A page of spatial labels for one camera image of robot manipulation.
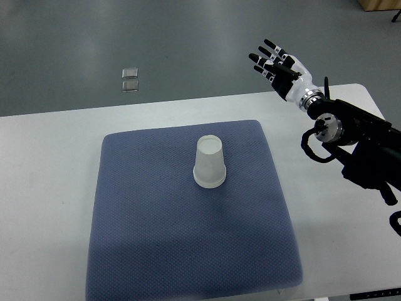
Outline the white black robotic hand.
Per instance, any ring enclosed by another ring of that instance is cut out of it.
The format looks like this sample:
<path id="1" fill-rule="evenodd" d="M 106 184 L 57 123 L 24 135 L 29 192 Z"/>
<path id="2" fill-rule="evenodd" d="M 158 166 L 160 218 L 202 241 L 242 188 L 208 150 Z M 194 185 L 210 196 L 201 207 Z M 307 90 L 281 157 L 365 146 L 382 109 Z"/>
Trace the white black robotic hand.
<path id="1" fill-rule="evenodd" d="M 268 80 L 284 101 L 296 104 L 305 112 L 312 102 L 324 97 L 313 84 L 311 73 L 295 56 L 268 39 L 258 50 L 260 54 L 249 54 L 254 70 Z"/>

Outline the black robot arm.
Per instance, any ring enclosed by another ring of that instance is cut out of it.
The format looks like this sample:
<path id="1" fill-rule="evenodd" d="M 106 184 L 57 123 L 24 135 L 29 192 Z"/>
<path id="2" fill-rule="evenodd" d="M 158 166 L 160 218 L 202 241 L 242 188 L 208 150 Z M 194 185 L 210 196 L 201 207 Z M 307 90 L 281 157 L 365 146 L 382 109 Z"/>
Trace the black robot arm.
<path id="1" fill-rule="evenodd" d="M 400 131 L 390 122 L 342 100 L 319 93 L 305 100 L 315 121 L 301 139 L 301 148 L 312 160 L 343 165 L 343 177 L 364 189 L 380 192 L 389 206 L 400 189 Z"/>

